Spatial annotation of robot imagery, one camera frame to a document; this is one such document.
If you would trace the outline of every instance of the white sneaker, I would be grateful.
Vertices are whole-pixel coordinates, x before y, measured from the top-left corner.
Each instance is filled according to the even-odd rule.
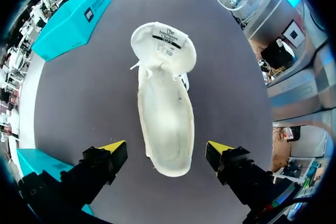
[[[194,148],[194,114],[186,73],[196,63],[188,35],[158,22],[137,28],[131,46],[139,62],[138,109],[146,156],[168,177],[186,174]]]

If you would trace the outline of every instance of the shoe tongue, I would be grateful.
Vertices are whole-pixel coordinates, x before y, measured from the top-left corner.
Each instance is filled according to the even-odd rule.
[[[171,26],[155,22],[153,26],[153,38],[170,44],[172,47],[181,49],[188,35]]]
[[[131,45],[146,69],[161,67],[176,78],[195,65],[195,49],[188,41],[188,35],[182,31],[155,22],[137,28]]]

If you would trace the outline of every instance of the shoe label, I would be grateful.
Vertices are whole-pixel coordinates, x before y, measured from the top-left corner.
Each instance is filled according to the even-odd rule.
[[[175,49],[173,47],[167,47],[167,44],[159,42],[156,46],[156,50],[164,55],[172,57]]]
[[[188,35],[165,24],[156,22],[153,27],[153,38],[167,42],[180,49]]]

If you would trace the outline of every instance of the teal foam block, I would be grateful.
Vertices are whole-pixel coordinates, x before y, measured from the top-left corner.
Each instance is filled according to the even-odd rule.
[[[41,174],[45,170],[54,179],[61,181],[60,172],[66,172],[73,168],[72,165],[63,163],[38,149],[17,149],[21,170],[24,176],[35,172]],[[88,205],[83,206],[82,211],[95,216]]]
[[[50,61],[85,45],[111,0],[69,0],[50,18],[32,50]]]

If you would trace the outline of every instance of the round table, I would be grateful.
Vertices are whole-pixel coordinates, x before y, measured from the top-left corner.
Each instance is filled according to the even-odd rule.
[[[159,21],[189,35],[196,52],[188,73],[195,117],[191,170],[158,173],[140,127],[137,61],[130,38]],[[77,164],[90,146],[126,140],[128,160],[91,204],[116,224],[241,223],[249,208],[222,186],[205,159],[208,140],[243,146],[263,169],[271,164],[271,109],[254,53],[230,12],[216,0],[112,0],[87,45],[47,62],[35,107],[36,147]]]

